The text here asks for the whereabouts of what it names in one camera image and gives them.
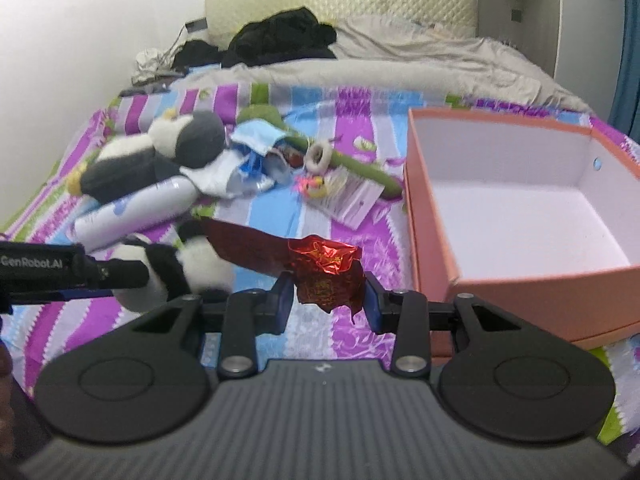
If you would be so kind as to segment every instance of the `pink box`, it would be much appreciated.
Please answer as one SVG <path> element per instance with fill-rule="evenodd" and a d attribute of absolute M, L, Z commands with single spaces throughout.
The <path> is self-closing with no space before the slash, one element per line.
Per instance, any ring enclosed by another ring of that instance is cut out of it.
<path fill-rule="evenodd" d="M 430 300 L 471 292 L 587 349 L 640 332 L 640 167 L 599 131 L 411 110 L 404 171 Z"/>

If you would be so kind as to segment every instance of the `colorful striped bedsheet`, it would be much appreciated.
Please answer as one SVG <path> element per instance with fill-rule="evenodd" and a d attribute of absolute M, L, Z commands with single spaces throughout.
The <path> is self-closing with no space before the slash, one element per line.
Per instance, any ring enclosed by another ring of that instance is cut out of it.
<path fill-rule="evenodd" d="M 145 132 L 151 121 L 167 108 L 181 114 L 197 109 L 215 110 L 225 124 L 234 124 L 238 110 L 250 103 L 270 103 L 278 107 L 286 122 L 304 134 L 335 138 L 336 148 L 362 161 L 379 164 L 402 176 L 406 155 L 407 113 L 411 107 L 447 106 L 482 108 L 500 113 L 552 117 L 573 124 L 593 124 L 623 151 L 640 159 L 640 149 L 629 138 L 597 118 L 549 108 L 525 107 L 495 100 L 468 100 L 460 96 L 427 96 L 419 92 L 377 91 L 366 88 L 298 88 L 238 84 L 217 88 L 172 91 L 153 96 L 116 99 L 99 110 L 82 128 L 60 161 L 56 173 L 36 198 L 7 229 L 13 240 L 68 243 L 69 223 L 86 212 L 92 202 L 70 196 L 64 178 L 83 160 L 95 157 L 115 135 Z M 373 143 L 375 151 L 363 151 L 354 142 L 361 137 Z M 411 285 L 410 244 L 404 204 L 401 200 L 376 203 L 364 223 L 351 231 L 302 203 L 292 189 L 274 189 L 251 199 L 204 203 L 194 213 L 246 224 L 274 235 L 304 237 L 319 234 L 363 248 L 365 269 L 372 270 L 386 288 Z M 172 224 L 145 232 L 154 241 L 174 243 Z M 107 258 L 110 250 L 97 258 Z M 236 269 L 236 290 L 269 288 L 273 279 L 250 270 Z M 49 360 L 131 320 L 132 314 L 113 298 L 75 300 L 46 306 L 15 308 L 3 318 L 2 338 L 14 358 L 14 374 L 32 394 L 36 378 Z M 338 308 L 325 314 L 318 308 L 295 303 L 286 332 L 282 336 L 258 338 L 260 366 L 269 358 L 379 358 L 388 365 L 394 337 L 376 336 L 368 329 L 363 313 L 351 322 L 350 311 Z M 215 364 L 218 336 L 208 335 L 203 364 Z M 616 436 L 640 426 L 640 406 L 635 396 L 640 376 L 634 369 L 632 341 L 599 351 L 610 364 L 618 384 L 616 407 L 612 410 L 602 438 Z"/>

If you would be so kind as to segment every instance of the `circular pad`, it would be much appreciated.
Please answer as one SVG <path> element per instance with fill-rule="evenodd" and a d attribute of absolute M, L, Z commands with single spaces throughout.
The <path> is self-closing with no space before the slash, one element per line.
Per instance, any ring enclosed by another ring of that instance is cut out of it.
<path fill-rule="evenodd" d="M 98 400 L 133 399 L 153 382 L 149 365 L 126 357 L 97 363 L 80 375 L 80 387 Z"/>
<path fill-rule="evenodd" d="M 167 434 L 199 412 L 210 385 L 197 359 L 177 344 L 158 344 L 157 334 L 142 336 L 129 347 L 96 340 L 44 368 L 36 405 L 57 432 L 125 445 Z"/>
<path fill-rule="evenodd" d="M 461 422 L 530 444 L 599 428 L 615 395 L 597 358 L 533 329 L 479 334 L 442 369 L 438 389 Z"/>

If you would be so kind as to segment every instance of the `bed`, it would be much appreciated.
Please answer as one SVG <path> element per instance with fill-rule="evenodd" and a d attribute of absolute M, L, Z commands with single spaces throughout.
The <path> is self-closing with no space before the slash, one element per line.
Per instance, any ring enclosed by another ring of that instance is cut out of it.
<path fill-rule="evenodd" d="M 320 20 L 335 25 L 337 60 L 204 68 L 175 82 L 168 93 L 113 100 L 78 130 L 56 172 L 4 230 L 8 237 L 69 243 L 66 232 L 70 222 L 92 206 L 66 193 L 65 177 L 80 162 L 95 157 L 111 137 L 146 131 L 153 118 L 170 107 L 181 114 L 214 110 L 225 124 L 233 125 L 243 107 L 268 103 L 300 132 L 335 137 L 339 139 L 337 149 L 377 162 L 396 176 L 402 175 L 406 156 L 408 110 L 423 106 L 482 108 L 573 124 L 590 122 L 640 164 L 638 145 L 591 116 L 582 100 L 555 84 L 539 67 L 509 47 L 475 38 L 476 0 L 206 0 L 210 38 L 224 47 L 246 22 L 299 6 L 309 7 Z M 375 39 L 372 30 L 380 30 L 390 16 L 396 25 L 404 23 L 404 33 L 415 33 L 410 23 L 419 27 L 420 41 L 394 53 L 388 49 L 392 43 L 388 38 L 370 41 L 365 48 L 348 41 L 354 37 Z M 420 56 L 421 48 L 429 49 L 426 58 Z M 369 140 L 375 151 L 360 150 L 356 137 Z M 315 233 L 356 244 L 364 250 L 365 269 L 372 270 L 386 288 L 412 285 L 402 200 L 379 201 L 356 232 L 308 208 L 295 192 L 284 188 L 251 199 L 201 203 L 193 212 L 279 236 Z M 170 223 L 145 234 L 153 241 L 171 244 L 177 240 Z M 111 250 L 103 250 L 94 255 L 108 258 L 110 254 Z M 269 288 L 271 283 L 266 276 L 236 269 L 235 290 Z M 113 298 L 16 307 L 13 316 L 3 319 L 2 338 L 14 358 L 17 381 L 32 394 L 38 374 L 49 360 L 134 316 Z M 286 333 L 258 338 L 258 354 L 261 366 L 268 358 L 277 357 L 379 358 L 388 364 L 393 341 L 393 336 L 372 334 L 362 313 L 352 323 L 347 308 L 327 315 L 295 303 Z M 204 364 L 215 364 L 217 342 L 216 335 L 207 337 Z M 631 338 L 594 350 L 610 365 L 618 386 L 615 408 L 601 434 L 607 444 L 640 426 L 640 400 L 635 395 L 640 375 L 634 357 L 638 355 L 640 362 L 638 347 L 640 343 Z M 632 437 L 628 439 L 630 448 L 636 445 Z"/>

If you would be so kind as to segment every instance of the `red foil wrapper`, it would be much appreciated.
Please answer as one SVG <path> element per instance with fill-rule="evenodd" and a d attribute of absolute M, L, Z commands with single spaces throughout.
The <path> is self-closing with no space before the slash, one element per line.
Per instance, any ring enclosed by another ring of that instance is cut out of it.
<path fill-rule="evenodd" d="M 293 272 L 300 303 L 315 303 L 325 312 L 346 305 L 352 315 L 362 309 L 361 248 L 317 235 L 287 239 L 211 218 L 200 222 L 223 260 L 270 276 Z"/>
<path fill-rule="evenodd" d="M 362 309 L 361 248 L 310 235 L 290 238 L 289 256 L 300 303 L 316 303 L 327 313 L 341 305 L 350 307 L 351 315 Z"/>

